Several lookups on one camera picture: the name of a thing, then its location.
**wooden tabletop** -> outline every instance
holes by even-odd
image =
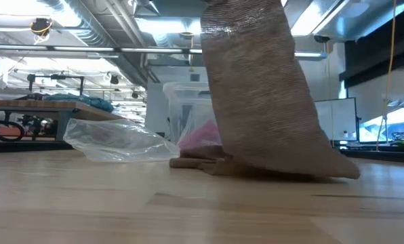
[[[94,108],[81,102],[55,102],[55,101],[30,101],[30,100],[0,100],[0,107],[14,108],[70,108],[77,110],[73,115],[76,119],[87,119],[93,121],[107,121],[113,119],[122,119],[118,115]],[[56,113],[48,112],[25,112],[28,115],[58,119]]]
[[[0,244],[404,243],[404,164],[354,161],[357,181],[288,182],[0,154]]]

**ceiling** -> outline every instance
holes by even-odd
[[[392,0],[282,0],[282,3],[298,52],[324,52],[323,44],[317,43],[313,35],[337,41],[358,39],[391,19]],[[0,0],[0,44],[198,49],[199,18],[205,8],[200,0]],[[404,0],[398,0],[397,14],[403,11]],[[30,30],[36,18],[53,20],[51,32],[42,43]],[[184,31],[194,34],[193,41],[179,34]],[[33,72],[83,75],[86,87],[112,86],[121,90],[89,91],[87,95],[120,101],[131,100],[133,92],[146,96],[143,87],[149,81],[186,81],[191,74],[206,76],[201,56],[190,58],[184,54],[5,50],[0,51],[0,59],[10,69],[8,85],[27,85],[26,76]],[[111,75],[118,76],[118,85],[110,84]],[[79,81],[67,79],[59,84],[70,91],[78,87]]]

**clear plastic bin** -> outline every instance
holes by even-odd
[[[180,139],[186,140],[187,142],[184,143],[188,145],[189,136],[192,136],[192,133],[217,128],[211,103],[211,92],[207,83],[166,83],[163,86],[163,92],[169,100],[171,142],[180,146],[181,149]]]

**pink object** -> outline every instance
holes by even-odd
[[[192,149],[199,146],[220,145],[217,125],[209,120],[204,126],[193,133],[185,135],[179,142],[180,149]]]

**clear plastic bag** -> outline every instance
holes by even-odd
[[[71,119],[64,141],[99,162],[161,161],[180,153],[171,142],[128,119]]]
[[[222,141],[211,102],[209,104],[195,104],[191,108],[178,146],[181,150],[186,150],[214,145],[222,145]]]

